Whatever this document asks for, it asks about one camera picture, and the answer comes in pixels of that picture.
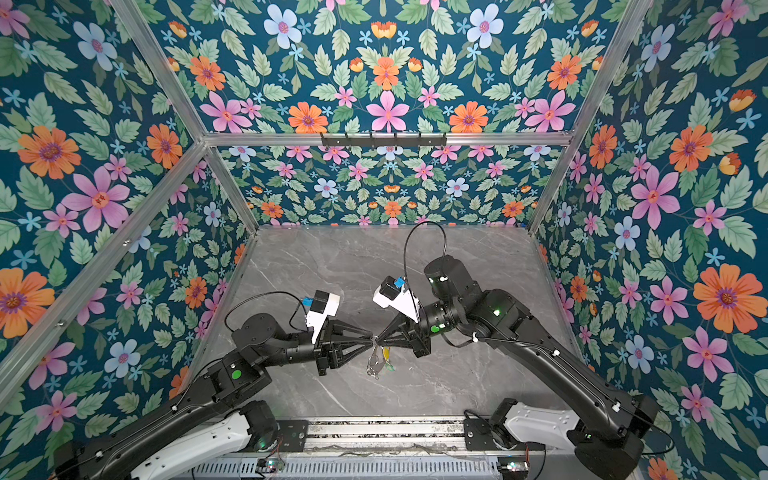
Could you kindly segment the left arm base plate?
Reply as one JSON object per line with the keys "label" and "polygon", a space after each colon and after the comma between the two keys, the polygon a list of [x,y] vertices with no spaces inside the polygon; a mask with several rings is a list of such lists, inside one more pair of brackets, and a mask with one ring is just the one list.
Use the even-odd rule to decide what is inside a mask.
{"label": "left arm base plate", "polygon": [[277,420],[273,433],[261,448],[267,453],[300,453],[304,451],[310,423],[307,420]]}

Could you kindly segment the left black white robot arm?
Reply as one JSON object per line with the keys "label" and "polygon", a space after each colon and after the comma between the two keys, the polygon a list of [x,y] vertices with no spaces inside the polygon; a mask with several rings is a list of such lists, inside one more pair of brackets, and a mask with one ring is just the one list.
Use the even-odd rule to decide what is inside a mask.
{"label": "left black white robot arm", "polygon": [[235,347],[209,362],[180,394],[115,433],[89,442],[69,441],[54,454],[54,479],[135,479],[160,465],[161,450],[205,422],[243,417],[248,446],[268,447],[274,416],[255,395],[272,381],[269,368],[313,363],[324,375],[364,353],[370,331],[331,319],[317,332],[286,332],[270,314],[248,318],[232,334]]}

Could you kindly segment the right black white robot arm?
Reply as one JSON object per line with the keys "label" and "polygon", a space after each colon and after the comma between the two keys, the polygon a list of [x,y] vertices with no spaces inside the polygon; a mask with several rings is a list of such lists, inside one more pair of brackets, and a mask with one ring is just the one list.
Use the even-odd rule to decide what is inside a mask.
{"label": "right black white robot arm", "polygon": [[431,352],[433,337],[457,330],[469,344],[484,343],[527,368],[566,403],[547,409],[506,399],[489,423],[514,443],[538,443],[575,455],[601,479],[627,479],[644,453],[643,438],[660,410],[652,398],[608,383],[569,352],[522,302],[501,289],[482,289],[451,255],[424,269],[433,303],[424,305],[404,278],[386,277],[373,294],[396,317],[379,334],[380,346]]}

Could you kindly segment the metal keyring with red handle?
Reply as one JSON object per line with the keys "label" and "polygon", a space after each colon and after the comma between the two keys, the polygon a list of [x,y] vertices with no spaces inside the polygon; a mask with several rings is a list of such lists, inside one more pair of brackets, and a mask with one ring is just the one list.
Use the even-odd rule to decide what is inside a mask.
{"label": "metal keyring with red handle", "polygon": [[386,360],[383,349],[376,341],[373,341],[371,354],[366,365],[366,374],[377,379],[385,366]]}

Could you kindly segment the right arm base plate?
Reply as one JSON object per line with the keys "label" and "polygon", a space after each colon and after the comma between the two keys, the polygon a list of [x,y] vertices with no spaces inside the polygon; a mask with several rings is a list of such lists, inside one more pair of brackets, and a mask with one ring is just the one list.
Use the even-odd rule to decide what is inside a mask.
{"label": "right arm base plate", "polygon": [[504,421],[513,404],[500,405],[492,414],[484,416],[478,412],[463,411],[463,438],[468,451],[534,451],[545,452],[543,444],[523,442],[505,426]]}

